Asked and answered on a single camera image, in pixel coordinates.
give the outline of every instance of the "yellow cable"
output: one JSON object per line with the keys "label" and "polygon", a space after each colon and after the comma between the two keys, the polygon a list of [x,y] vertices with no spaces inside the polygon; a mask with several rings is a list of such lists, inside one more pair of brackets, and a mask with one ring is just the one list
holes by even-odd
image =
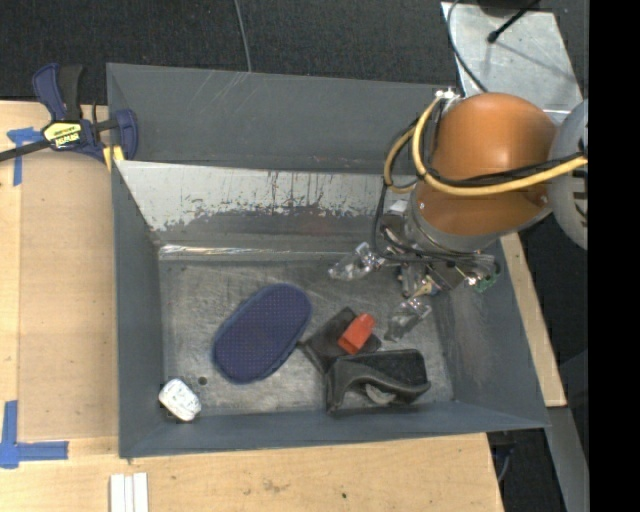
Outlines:
{"label": "yellow cable", "polygon": [[406,187],[397,187],[393,184],[393,179],[391,179],[391,167],[393,165],[393,160],[398,154],[398,151],[402,149],[402,146],[404,146],[411,138],[414,131],[415,126],[412,126],[402,134],[402,136],[391,147],[391,151],[389,151],[387,159],[384,162],[384,182],[389,190],[395,192],[396,194],[407,194],[408,192],[411,192],[413,190],[413,187],[416,186],[415,183],[412,183],[411,185],[407,185]]}
{"label": "yellow cable", "polygon": [[[444,183],[440,183],[438,180],[436,180],[433,176],[431,176],[427,172],[427,169],[425,168],[424,163],[422,162],[422,158],[420,156],[420,139],[422,138],[422,132],[424,130],[424,126],[427,122],[427,119],[431,115],[433,108],[435,107],[436,103],[438,103],[439,100],[440,98],[436,98],[435,100],[433,100],[431,105],[429,105],[427,109],[423,112],[423,114],[420,116],[420,119],[418,119],[418,123],[416,124],[415,129],[412,129],[410,131],[413,132],[413,138],[411,140],[411,155],[413,157],[413,162],[416,166],[417,174],[421,179],[426,181],[434,189],[439,190],[440,192],[445,192],[447,194],[456,195],[456,196],[467,196],[467,197],[484,196],[489,194],[500,194],[503,192],[510,192],[510,191],[518,190],[524,187],[530,187],[532,185],[536,185],[538,183],[542,183],[547,180],[551,180],[553,178],[556,178],[557,176],[561,176],[562,174],[569,173],[574,169],[582,167],[583,165],[589,162],[586,158],[580,156],[580,157],[574,158],[573,160],[569,160],[568,162],[557,165],[556,167],[553,167],[552,169],[549,169],[547,171],[543,171],[543,172],[534,174],[533,176],[528,176],[526,178],[509,181],[506,183],[500,183],[499,185],[486,185],[484,187],[471,188],[471,187],[455,187],[452,185],[445,185]],[[402,140],[407,135],[407,133],[405,133],[405,135],[403,135],[400,139],[398,139],[398,142]]]}

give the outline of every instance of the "white object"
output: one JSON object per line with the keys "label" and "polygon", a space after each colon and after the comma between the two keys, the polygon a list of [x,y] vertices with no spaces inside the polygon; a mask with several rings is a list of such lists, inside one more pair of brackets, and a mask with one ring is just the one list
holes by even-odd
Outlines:
{"label": "white object", "polygon": [[407,211],[408,204],[409,204],[409,201],[407,201],[406,199],[398,199],[389,208],[389,213],[396,213],[398,215],[402,215],[404,212]]}
{"label": "white object", "polygon": [[147,474],[111,475],[109,510],[111,512],[149,512]]}
{"label": "white object", "polygon": [[444,98],[445,100],[451,100],[455,96],[455,93],[451,89],[446,91],[436,91],[436,98]]}
{"label": "white object", "polygon": [[158,399],[182,421],[191,421],[202,409],[196,394],[180,379],[171,379],[167,382],[160,391]]}

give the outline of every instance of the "yellow clamp label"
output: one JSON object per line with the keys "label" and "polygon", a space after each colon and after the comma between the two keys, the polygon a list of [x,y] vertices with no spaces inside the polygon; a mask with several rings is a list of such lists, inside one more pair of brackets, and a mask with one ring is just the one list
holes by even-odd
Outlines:
{"label": "yellow clamp label", "polygon": [[126,160],[122,147],[119,145],[106,146],[102,150],[104,155],[104,162],[107,164],[107,171],[111,172],[111,160]]}
{"label": "yellow clamp label", "polygon": [[42,132],[48,142],[53,142],[57,148],[80,140],[82,126],[79,123],[53,123]]}

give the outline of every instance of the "blue pad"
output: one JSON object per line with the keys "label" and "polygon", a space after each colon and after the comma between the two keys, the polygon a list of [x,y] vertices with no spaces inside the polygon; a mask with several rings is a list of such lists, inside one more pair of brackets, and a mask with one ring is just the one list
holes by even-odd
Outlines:
{"label": "blue pad", "polygon": [[213,338],[213,361],[228,380],[267,378],[293,352],[311,319],[311,301],[290,284],[274,284],[247,299]]}

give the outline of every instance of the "orange block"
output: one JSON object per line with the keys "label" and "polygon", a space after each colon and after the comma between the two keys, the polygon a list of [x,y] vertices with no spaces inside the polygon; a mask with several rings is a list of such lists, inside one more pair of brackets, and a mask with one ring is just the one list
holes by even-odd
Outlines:
{"label": "orange block", "polygon": [[349,324],[347,330],[344,331],[338,345],[340,345],[349,354],[357,354],[362,346],[371,336],[371,331],[376,325],[375,319],[368,313],[358,315],[353,322]]}

